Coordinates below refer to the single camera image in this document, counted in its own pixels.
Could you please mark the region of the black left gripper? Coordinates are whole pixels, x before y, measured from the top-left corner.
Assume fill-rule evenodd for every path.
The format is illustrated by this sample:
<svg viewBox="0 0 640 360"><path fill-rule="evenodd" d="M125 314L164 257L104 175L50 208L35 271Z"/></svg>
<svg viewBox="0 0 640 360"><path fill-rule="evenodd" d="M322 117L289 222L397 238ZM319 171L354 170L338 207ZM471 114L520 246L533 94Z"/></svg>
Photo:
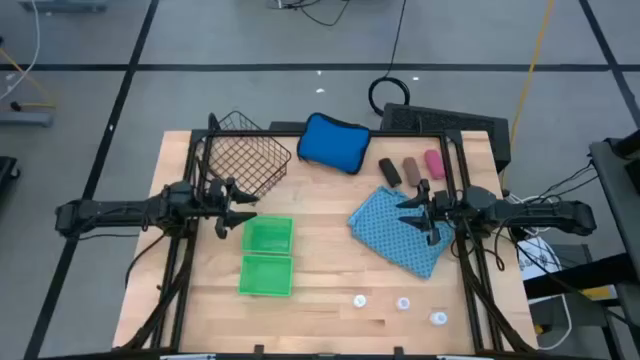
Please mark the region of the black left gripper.
<svg viewBox="0 0 640 360"><path fill-rule="evenodd" d="M215 178L209 182L207 188L200 191L201 217L216 218L214 230L220 239L225 239L228 226L238 226L257 216L255 212L235 212L229 210L231 200L237 204L252 204L259 201L255 195L247 194L233 188L235 179Z"/></svg>

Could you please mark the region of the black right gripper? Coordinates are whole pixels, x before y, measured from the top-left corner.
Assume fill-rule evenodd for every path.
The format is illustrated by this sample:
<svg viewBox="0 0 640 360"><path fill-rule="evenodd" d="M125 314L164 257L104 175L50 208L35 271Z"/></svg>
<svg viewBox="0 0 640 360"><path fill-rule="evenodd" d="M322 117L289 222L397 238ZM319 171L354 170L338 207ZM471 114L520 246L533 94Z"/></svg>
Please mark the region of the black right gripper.
<svg viewBox="0 0 640 360"><path fill-rule="evenodd" d="M444 235L438 225L445 225L452 231L454 236L456 227L449 216L453 200L450 198L447 191L436 191L434 195L431 196L431 187L427 179L421 179L419 181L417 190L418 195L416 197L398 203L396 207L418 208L423 205L423 214L421 216L403 216L400 217L399 220L426 232L427 244L429 246L435 246L444 239Z"/></svg>

